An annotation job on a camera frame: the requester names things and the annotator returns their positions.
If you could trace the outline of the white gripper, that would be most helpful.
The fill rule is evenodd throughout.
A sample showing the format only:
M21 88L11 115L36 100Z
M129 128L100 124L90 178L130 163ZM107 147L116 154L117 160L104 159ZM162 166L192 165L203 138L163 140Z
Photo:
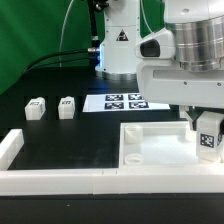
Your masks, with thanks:
M188 61L180 61L173 34L163 28L144 37L135 46L140 94L149 102L188 106L185 118L196 130L199 114L193 106L224 108L224 56L196 61L190 48ZM220 123L218 143L224 136L224 119Z

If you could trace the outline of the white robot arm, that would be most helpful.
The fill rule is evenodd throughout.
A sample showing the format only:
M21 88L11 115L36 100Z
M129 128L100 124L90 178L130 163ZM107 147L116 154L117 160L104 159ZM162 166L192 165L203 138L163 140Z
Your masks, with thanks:
M140 0L100 0L105 38L97 75L135 78L145 100L180 106L197 121L199 141L222 136L221 114L196 115L194 106L224 109L224 0L161 0L165 26L140 36Z

